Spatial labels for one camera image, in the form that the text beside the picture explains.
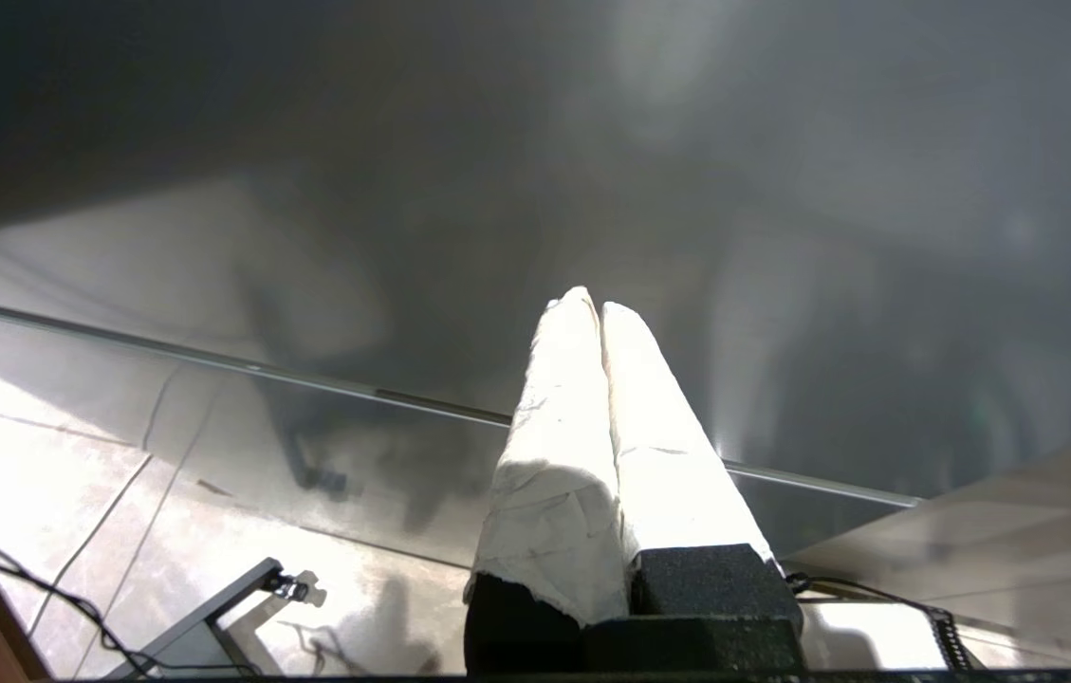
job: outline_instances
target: metal rail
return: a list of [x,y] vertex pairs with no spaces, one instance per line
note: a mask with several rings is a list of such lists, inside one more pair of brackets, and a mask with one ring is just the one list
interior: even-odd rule
[[[110,329],[92,328],[92,325],[59,320],[54,317],[18,312],[15,308],[0,306],[0,321],[19,324],[22,328],[41,329],[45,332],[63,334],[67,337],[84,338],[87,342],[97,342],[103,343],[103,345],[121,346],[123,349],[146,351],[150,354],[162,355],[162,358],[179,360],[179,362],[203,364],[207,367],[227,369],[240,373],[240,375],[286,381],[288,384],[318,389],[320,392],[356,396],[367,399],[367,401],[410,408],[410,410],[414,411],[493,425],[493,427],[508,429],[512,420],[512,416],[504,413],[482,411],[478,410],[478,408],[438,401],[435,398],[426,398],[403,392],[392,392],[389,389],[361,384],[357,383],[357,381],[345,381],[343,379],[310,375],[310,373],[292,371],[284,367],[271,366],[271,364],[267,363],[237,359],[235,355],[214,354],[211,351],[192,349],[188,346],[170,345],[170,343],[154,340],[154,338],[137,337],[135,334],[114,332]],[[922,502],[922,498],[914,496],[878,491],[876,488],[865,488],[864,486],[839,483],[839,481],[793,474],[789,471],[775,471],[770,468],[749,466],[749,464],[725,461],[725,468],[730,474],[739,476],[772,481],[772,483],[784,486],[808,488],[812,489],[812,491],[847,498],[858,498],[861,501],[900,506],[900,509],[912,509],[914,505]]]

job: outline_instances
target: white wrapped object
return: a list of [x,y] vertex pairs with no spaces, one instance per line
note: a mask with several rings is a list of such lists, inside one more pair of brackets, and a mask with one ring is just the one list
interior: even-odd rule
[[584,287],[548,303],[493,480],[473,579],[529,588],[582,625],[627,614],[599,315]]
[[735,544],[773,561],[648,325],[608,302],[602,330],[625,566],[644,549]]

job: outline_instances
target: black cable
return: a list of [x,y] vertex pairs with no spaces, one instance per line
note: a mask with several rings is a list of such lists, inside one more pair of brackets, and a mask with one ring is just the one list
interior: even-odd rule
[[66,591],[62,591],[61,588],[54,587],[54,585],[50,585],[49,582],[46,582],[46,580],[44,580],[44,579],[39,579],[37,576],[32,575],[30,571],[25,570],[25,566],[21,565],[21,563],[16,562],[15,559],[13,559],[13,557],[11,555],[9,555],[6,552],[3,552],[3,550],[1,550],[1,549],[0,549],[0,559],[1,559],[1,561],[7,562],[7,563],[10,563],[10,565],[12,565],[12,566],[0,565],[0,574],[4,574],[6,576],[12,576],[12,578],[15,578],[15,579],[25,580],[25,582],[32,583],[33,587],[41,588],[42,591],[46,591],[48,594],[58,595],[59,597],[62,598],[62,601],[65,601],[71,606],[74,606],[74,608],[76,610],[79,610],[79,613],[82,613],[85,618],[88,618],[88,621],[91,621],[93,623],[93,625],[96,626],[96,629],[99,632],[101,632],[101,647],[104,648],[104,649],[106,649],[106,650],[109,650],[109,652],[115,652],[115,653],[118,653],[118,654],[122,655],[123,658],[126,658],[127,664],[131,665],[131,667],[133,667],[133,669],[135,669],[135,672],[137,674],[141,676],[141,678],[145,678],[145,679],[154,679],[154,676],[152,674],[152,669],[162,669],[162,670],[183,670],[183,669],[192,669],[192,670],[228,670],[228,669],[235,669],[235,670],[239,670],[240,673],[245,673],[247,671],[247,674],[248,676],[253,676],[253,678],[260,678],[261,677],[261,669],[258,669],[258,667],[256,665],[252,665],[252,664],[247,664],[247,665],[245,665],[245,664],[227,664],[227,665],[220,665],[220,664],[209,664],[209,665],[176,665],[176,664],[165,664],[163,662],[157,661],[157,658],[154,658],[152,655],[149,655],[147,653],[140,653],[137,650],[127,649],[126,646],[124,646],[122,643],[122,641],[118,639],[118,636],[116,636],[112,631],[109,631],[109,627],[105,626],[105,617],[104,617],[104,614],[101,613],[101,610],[96,609],[96,606],[92,605],[92,603],[89,602],[88,599],[86,599],[86,597],[82,597],[82,596],[79,596],[79,595],[75,595],[75,594],[72,594],[72,593],[67,593]]
[[931,620],[931,631],[935,634],[935,643],[939,646],[939,654],[942,655],[944,664],[948,665],[948,669],[974,669],[974,665],[969,662],[968,652],[966,652],[965,646],[961,643],[961,635],[956,632],[956,620],[952,619],[951,611],[937,608],[937,606],[908,601],[903,596],[894,595],[894,593],[886,593],[877,588],[864,587],[863,583],[858,583],[856,580],[850,579],[835,579],[833,576],[810,576],[809,574],[804,574],[804,572],[796,572],[796,574],[787,575],[785,579],[787,580],[787,587],[793,590],[793,594],[809,591],[810,588],[813,588],[814,583],[831,583],[834,587],[856,588],[858,591],[883,597],[883,599],[888,602],[911,606],[911,608],[926,614],[926,618]]

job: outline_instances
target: white cloth wrapping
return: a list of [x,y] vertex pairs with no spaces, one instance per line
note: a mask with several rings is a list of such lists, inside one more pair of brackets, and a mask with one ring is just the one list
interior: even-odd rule
[[773,561],[648,325],[608,302],[602,330],[625,566],[645,549],[735,544]]
[[536,329],[465,599],[491,574],[582,625],[627,614],[607,393],[599,316],[577,287]]

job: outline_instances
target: tiled floor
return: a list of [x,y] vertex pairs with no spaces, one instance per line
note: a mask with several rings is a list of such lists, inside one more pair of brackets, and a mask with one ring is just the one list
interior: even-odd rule
[[[261,594],[226,618],[263,670],[463,670],[462,566],[268,518],[1,380],[0,548],[89,597],[129,647],[148,643],[273,557],[291,574],[310,572],[327,595],[320,606],[287,604],[258,623],[251,608]],[[119,664],[69,605],[54,599],[44,609],[34,588],[0,585],[56,678],[95,678]]]

